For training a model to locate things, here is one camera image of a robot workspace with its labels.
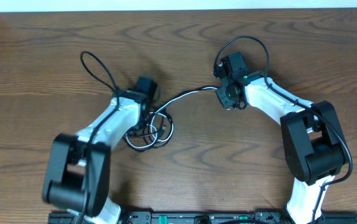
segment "white cable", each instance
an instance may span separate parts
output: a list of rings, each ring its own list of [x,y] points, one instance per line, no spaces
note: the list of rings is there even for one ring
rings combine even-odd
[[[216,89],[217,89],[216,87],[208,86],[208,87],[202,88],[201,90],[216,90]],[[188,92],[188,93],[185,93],[185,94],[182,95],[182,96],[179,96],[179,97],[177,97],[177,98],[174,98],[174,99],[170,100],[169,102],[167,102],[164,106],[162,106],[161,108],[159,108],[155,113],[159,113],[160,111],[162,111],[163,109],[165,109],[170,103],[172,103],[172,102],[174,102],[174,101],[176,101],[176,100],[178,100],[178,99],[180,99],[180,98],[182,98],[182,97],[184,97],[184,96],[186,96],[186,95],[189,95],[189,94],[192,94],[192,93],[197,93],[197,92],[199,92],[199,91],[201,91],[201,90],[190,91],[190,92]]]
[[[157,140],[157,138],[155,138],[155,139],[153,140],[153,142],[152,142],[151,144],[149,144],[149,145],[136,146],[136,145],[134,145],[133,143],[131,143],[131,141],[128,139],[127,134],[125,135],[125,137],[126,137],[127,143],[128,143],[131,147],[133,147],[133,148],[135,148],[135,149],[144,149],[144,148],[150,147],[150,146],[152,146],[152,145],[156,142],[156,140]]]
[[[167,118],[167,116],[164,115],[164,114],[162,114],[162,113],[157,113],[156,115],[160,115],[160,116],[162,116],[162,117]],[[156,116],[153,116],[153,117],[152,117],[152,121],[151,121],[151,125],[150,125],[150,126],[151,126],[151,132],[153,132],[153,131],[157,132],[156,127],[153,125],[153,122],[155,121],[155,117],[156,117]],[[170,127],[170,128],[171,128],[171,131],[170,131],[169,136],[167,136],[165,139],[158,139],[158,142],[165,142],[165,141],[167,141],[168,139],[170,139],[170,138],[173,136],[174,123],[171,123],[171,127]]]
[[[207,87],[204,87],[204,88],[202,88],[202,89],[200,89],[200,90],[190,91],[190,92],[188,92],[188,93],[183,94],[182,96],[179,96],[179,97],[177,97],[177,98],[174,98],[174,99],[170,100],[169,102],[167,102],[166,104],[164,104],[164,106],[162,106],[161,108],[159,108],[157,111],[155,111],[155,112],[150,112],[151,114],[155,114],[155,115],[152,117],[151,124],[149,124],[149,126],[150,126],[150,128],[151,128],[151,132],[152,132],[153,130],[154,130],[155,132],[157,132],[156,127],[153,125],[153,123],[154,123],[154,121],[155,121],[156,115],[160,115],[160,116],[163,116],[163,117],[167,118],[167,116],[164,115],[164,114],[162,114],[162,113],[160,113],[160,111],[162,111],[163,109],[165,109],[170,103],[172,103],[172,102],[174,102],[174,101],[176,101],[176,100],[178,100],[178,99],[180,99],[180,98],[182,98],[182,97],[184,97],[184,96],[186,96],[186,95],[190,95],[190,94],[192,94],[192,93],[197,93],[197,92],[202,91],[202,90],[216,90],[216,89],[217,89],[216,87],[207,86]],[[152,145],[155,144],[155,142],[165,142],[165,141],[168,141],[168,140],[173,136],[173,133],[174,133],[174,124],[173,124],[173,123],[171,123],[171,127],[170,127],[170,128],[171,128],[170,134],[169,134],[169,136],[167,136],[165,139],[158,139],[156,134],[152,134],[151,136],[154,138],[154,140],[152,141],[151,144],[147,144],[147,145],[145,145],[145,146],[136,146],[136,145],[134,145],[134,144],[131,143],[131,141],[128,139],[128,135],[127,135],[127,134],[125,134],[125,138],[126,138],[126,140],[127,140],[127,143],[128,143],[131,147],[133,147],[133,148],[135,148],[135,149],[144,149],[144,148],[147,148],[147,147],[151,147]]]

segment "black bracket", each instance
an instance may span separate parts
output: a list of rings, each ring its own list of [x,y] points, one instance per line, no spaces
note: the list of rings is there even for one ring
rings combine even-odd
[[[120,97],[129,98],[141,105],[141,116],[136,126],[132,129],[141,129],[147,123],[149,115],[149,106],[153,101],[158,85],[151,79],[146,77],[139,77],[134,89],[121,90]]]
[[[109,193],[110,147],[102,144],[80,142],[77,136],[59,134],[52,145],[42,188],[43,201],[59,208],[82,212],[85,200],[85,179],[89,178],[88,205],[85,214],[97,216]],[[68,170],[90,150],[88,173],[79,174]]]
[[[217,97],[223,108],[244,109],[248,103],[245,86],[261,78],[261,71],[252,72],[246,65],[245,58],[240,52],[225,56],[214,71],[214,76],[220,78],[222,87],[216,90]]]
[[[326,118],[345,139],[331,103],[322,101],[313,104],[312,109]],[[280,124],[286,163],[299,181],[312,185],[320,178],[338,174],[347,163],[339,139],[322,122],[315,121],[310,111],[289,113],[280,118]],[[307,132],[310,128],[314,132],[321,131],[321,137],[311,141]]]

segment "green connector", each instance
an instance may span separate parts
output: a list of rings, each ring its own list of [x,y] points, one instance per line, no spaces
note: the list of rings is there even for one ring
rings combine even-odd
[[[167,224],[167,215],[159,216],[159,224]]]
[[[239,219],[240,220],[245,220],[245,219],[249,219],[249,218],[247,218],[247,216],[243,215],[243,216],[239,217]]]

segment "wooden surface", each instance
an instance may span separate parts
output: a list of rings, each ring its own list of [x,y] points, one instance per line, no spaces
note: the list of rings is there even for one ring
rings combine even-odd
[[[97,54],[122,87],[153,77],[167,100],[218,85],[214,57],[243,34],[266,44],[280,86],[334,104],[354,171],[329,187],[323,208],[357,211],[357,9],[0,14],[0,223],[46,222],[53,207],[40,192],[53,138],[86,127],[108,105],[108,90],[80,64],[82,50]],[[263,69],[255,42],[238,41],[223,55],[235,50]],[[121,142],[112,153],[115,202],[175,211],[285,206],[293,176],[272,119],[255,108],[226,111],[213,92],[169,112],[176,132],[167,147],[137,154]]]

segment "black cable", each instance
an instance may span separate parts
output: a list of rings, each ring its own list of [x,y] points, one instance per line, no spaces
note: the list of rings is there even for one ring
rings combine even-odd
[[[108,73],[108,76],[114,86],[111,87],[109,84],[107,84],[106,82],[104,82],[103,80],[99,79],[96,75],[94,75],[91,70],[88,69],[87,65],[85,64],[84,62],[84,59],[83,59],[83,56],[85,54],[88,54],[90,55],[91,57],[93,57],[102,67],[103,69],[105,69],[105,71]],[[87,142],[87,147],[85,148],[85,153],[86,153],[86,158],[87,158],[87,162],[86,162],[86,165],[85,165],[85,173],[87,174],[87,178],[85,178],[85,188],[84,188],[84,202],[83,202],[83,208],[82,208],[82,211],[80,212],[80,214],[78,215],[75,223],[76,224],[79,224],[79,223],[82,223],[83,222],[83,218],[84,218],[84,215],[85,215],[85,212],[87,211],[87,207],[88,207],[88,198],[89,198],[89,193],[88,193],[88,189],[89,189],[89,176],[90,176],[90,172],[89,172],[89,167],[90,167],[90,161],[91,161],[91,158],[90,158],[90,145],[92,144],[92,141],[94,139],[94,137],[97,135],[100,127],[118,110],[118,106],[120,105],[120,99],[119,99],[119,91],[120,91],[120,88],[118,87],[118,85],[115,83],[115,80],[113,78],[113,75],[112,73],[109,71],[109,69],[106,67],[106,65],[96,56],[94,55],[93,53],[91,52],[87,52],[87,51],[83,51],[81,52],[80,54],[80,61],[84,67],[84,69],[94,78],[96,79],[97,81],[99,81],[100,83],[106,85],[107,87],[109,87],[109,89],[111,89],[112,92],[114,92],[114,97],[116,97],[116,106],[115,108],[106,115],[106,117],[104,117],[95,127],[94,129],[92,130],[92,133],[90,135],[90,138]]]
[[[337,180],[332,180],[332,181],[329,181],[329,182],[326,182],[326,183],[323,183],[320,187],[321,187],[321,190],[320,190],[320,193],[318,194],[318,198],[317,198],[317,202],[315,204],[315,207],[314,207],[314,210],[313,210],[313,215],[312,215],[312,224],[315,223],[315,214],[317,212],[317,209],[318,209],[318,206],[320,204],[320,201],[321,201],[321,198],[322,198],[322,194],[323,192],[326,190],[325,187],[327,185],[331,185],[331,184],[337,184],[337,183],[340,183],[342,181],[345,181],[346,179],[348,179],[353,171],[353,159],[351,157],[351,154],[350,154],[350,150],[347,148],[347,145],[346,143],[344,142],[343,138],[339,135],[338,131],[332,126],[332,124],[326,119],[324,118],[322,115],[320,115],[317,111],[315,111],[314,109],[312,108],[309,108],[301,103],[298,102],[298,100],[293,100],[291,99],[290,97],[284,95],[283,93],[279,92],[278,90],[276,90],[272,84],[269,84],[268,83],[268,70],[270,68],[270,56],[269,56],[269,53],[268,53],[268,50],[267,48],[265,47],[265,45],[257,38],[255,37],[251,37],[251,36],[247,36],[247,35],[242,35],[242,36],[238,36],[238,37],[235,37],[233,38],[232,40],[228,41],[221,49],[220,51],[218,52],[217,54],[217,57],[214,61],[214,73],[216,72],[216,68],[217,68],[217,61],[218,61],[218,58],[221,54],[221,52],[224,50],[224,48],[226,48],[229,44],[233,43],[235,40],[237,39],[241,39],[241,38],[246,38],[246,39],[252,39],[256,42],[258,42],[264,49],[265,51],[265,56],[266,56],[266,59],[267,59],[267,62],[266,62],[266,66],[265,66],[265,72],[264,72],[264,81],[265,81],[265,84],[272,90],[274,91],[276,94],[280,95],[281,97],[285,98],[286,100],[288,100],[289,102],[295,104],[295,105],[298,105],[300,107],[302,107],[303,109],[311,112],[314,116],[316,116],[318,118],[318,120],[320,120],[323,124],[325,124],[325,126],[327,126],[327,128],[329,128],[333,134],[339,139],[340,141],[340,144],[343,146],[343,149],[344,149],[344,152],[345,152],[345,156],[346,156],[346,159],[348,161],[348,171],[346,173],[346,175],[344,175],[342,178],[339,178]]]
[[[164,117],[162,116],[162,117],[161,117],[161,121],[160,121],[159,128],[156,130],[155,133],[158,133],[159,131],[161,131],[161,129],[163,128],[163,121],[164,121]],[[142,137],[149,137],[149,138],[150,138],[150,136],[153,135],[152,132],[151,132],[151,126],[150,126],[150,125],[148,125],[148,133],[151,133],[151,134],[142,135]]]
[[[170,131],[169,131],[169,133],[168,133],[168,135],[167,135],[167,138],[168,138],[168,136],[171,134],[171,132],[173,131],[173,129],[172,129],[172,120],[170,120],[169,118],[168,118],[168,116],[166,115],[166,110],[163,110],[163,112],[161,113],[161,114],[163,114],[163,115],[165,115],[166,116],[166,119],[168,120],[168,122],[170,123]],[[164,121],[164,116],[161,116],[161,121],[160,121],[160,125],[159,125],[159,129],[156,131],[156,132],[158,132],[158,131],[161,131],[161,129],[164,127],[163,126],[163,121]],[[150,133],[151,132],[151,126],[149,125],[151,123],[151,120],[150,120],[150,122],[148,123],[148,133]],[[151,141],[152,142],[152,139],[151,139],[151,137],[150,136],[152,136],[152,134],[150,134],[150,135],[147,135],[147,136],[144,136],[144,137],[148,137],[148,139],[149,139],[149,141]]]
[[[109,84],[107,84],[106,82],[104,82],[103,80],[101,80],[100,78],[98,78],[96,75],[94,75],[91,70],[87,67],[87,65],[85,64],[84,62],[84,58],[83,56],[85,54],[88,54],[89,56],[93,57],[101,66],[102,68],[108,73],[108,76],[110,78],[110,80],[112,81],[112,84],[114,86],[111,87]],[[115,82],[115,79],[113,78],[113,75],[112,73],[109,71],[109,69],[106,67],[106,65],[96,56],[94,55],[93,53],[91,52],[87,52],[87,51],[83,51],[81,52],[80,54],[80,61],[81,61],[81,64],[83,65],[84,69],[88,72],[88,74],[90,74],[92,76],[92,78],[96,79],[98,82],[104,84],[105,86],[107,86],[109,89],[111,89],[112,92],[116,92],[117,90],[117,85],[116,85],[116,82]]]
[[[136,152],[148,152],[150,149],[152,149],[153,148],[153,146],[158,142],[158,139],[159,139],[159,133],[158,134],[156,134],[156,139],[155,140],[153,140],[154,141],[154,143],[152,143],[150,146],[148,146],[148,147],[146,147],[146,148],[144,148],[144,149],[137,149],[137,148],[135,148],[135,147],[132,147],[131,145],[130,145],[130,143],[128,143],[128,141],[127,141],[127,139],[126,138],[123,138],[123,140],[126,142],[126,144],[130,147],[130,148],[132,148],[134,151],[136,151]]]
[[[156,144],[153,146],[154,149],[161,149],[162,147],[165,147],[165,145],[167,145],[167,143],[169,143],[170,140],[173,138],[173,134],[172,134],[172,132],[173,132],[173,125],[174,125],[174,123],[173,123],[173,118],[171,117],[170,114],[168,114],[168,113],[166,112],[166,110],[163,110],[163,111],[161,111],[160,113],[162,113],[163,115],[165,115],[165,116],[167,117],[167,120],[168,120],[168,122],[169,122],[169,124],[170,124],[170,131],[169,131],[169,133],[167,134],[166,139],[162,139],[162,140],[165,140],[165,141],[164,141],[164,142],[158,142],[158,143],[156,143]]]
[[[158,132],[153,132],[153,133],[149,133],[149,134],[141,134],[141,135],[137,135],[137,134],[128,134],[130,137],[135,137],[135,138],[143,138],[143,137],[148,137],[148,136],[152,136],[157,134]]]

